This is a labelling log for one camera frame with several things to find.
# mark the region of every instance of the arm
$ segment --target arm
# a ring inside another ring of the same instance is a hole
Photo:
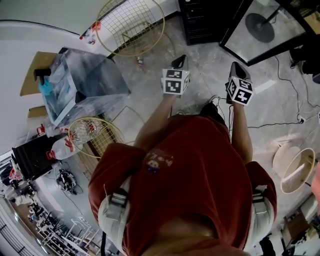
[[[163,95],[163,100],[139,131],[134,142],[135,147],[145,151],[149,151],[152,148],[167,123],[170,109],[175,103],[176,98],[177,96],[173,94]]]
[[[231,144],[241,156],[244,164],[247,164],[252,161],[253,148],[249,136],[244,106],[234,101],[232,102],[232,105],[233,126]]]

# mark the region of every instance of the black cabinet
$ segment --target black cabinet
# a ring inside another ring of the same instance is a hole
[[[241,0],[179,0],[186,43],[220,42]]]

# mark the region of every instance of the gold wire frame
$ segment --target gold wire frame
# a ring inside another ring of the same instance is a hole
[[[114,55],[139,56],[151,50],[165,31],[165,14],[160,5],[152,0],[162,14],[162,28],[144,0],[109,0],[99,11],[96,22],[100,22],[114,37],[117,50],[110,50],[95,32],[101,45]]]
[[[69,127],[68,135],[79,151],[93,158],[101,158],[109,144],[124,141],[123,134],[115,125],[96,117],[75,120]],[[79,147],[85,143],[88,143],[90,149]]]

